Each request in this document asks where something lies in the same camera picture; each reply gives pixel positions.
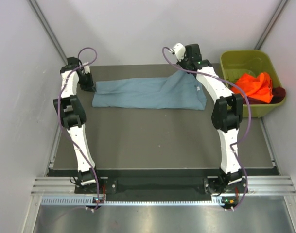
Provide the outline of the light blue t-shirt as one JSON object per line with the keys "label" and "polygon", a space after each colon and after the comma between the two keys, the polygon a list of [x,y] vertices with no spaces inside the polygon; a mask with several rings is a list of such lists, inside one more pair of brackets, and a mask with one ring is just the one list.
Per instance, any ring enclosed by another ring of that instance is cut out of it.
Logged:
{"label": "light blue t-shirt", "polygon": [[207,98],[193,75],[98,81],[93,107],[205,110]]}

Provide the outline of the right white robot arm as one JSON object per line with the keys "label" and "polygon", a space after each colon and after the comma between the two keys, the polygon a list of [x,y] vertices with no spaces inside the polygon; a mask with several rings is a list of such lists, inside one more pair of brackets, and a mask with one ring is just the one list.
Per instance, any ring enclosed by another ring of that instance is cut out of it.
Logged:
{"label": "right white robot arm", "polygon": [[220,138],[220,175],[216,180],[208,182],[206,187],[212,194],[230,192],[242,180],[242,169],[237,160],[235,143],[243,119],[243,97],[226,87],[212,64],[202,59],[198,44],[184,46],[177,43],[173,46],[173,54],[177,58],[176,64],[196,76],[214,102],[211,121]]}

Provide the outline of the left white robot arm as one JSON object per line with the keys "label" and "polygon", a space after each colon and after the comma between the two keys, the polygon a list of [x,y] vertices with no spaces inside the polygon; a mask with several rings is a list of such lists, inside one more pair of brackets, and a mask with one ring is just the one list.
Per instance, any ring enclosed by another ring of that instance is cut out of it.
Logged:
{"label": "left white robot arm", "polygon": [[69,57],[67,65],[60,70],[62,88],[59,97],[53,100],[61,128],[67,131],[67,136],[73,144],[77,159],[77,185],[86,186],[91,192],[102,188],[102,180],[96,176],[96,166],[91,158],[87,137],[87,116],[77,96],[77,88],[83,91],[95,92],[96,87],[88,63],[82,63],[79,58]]}

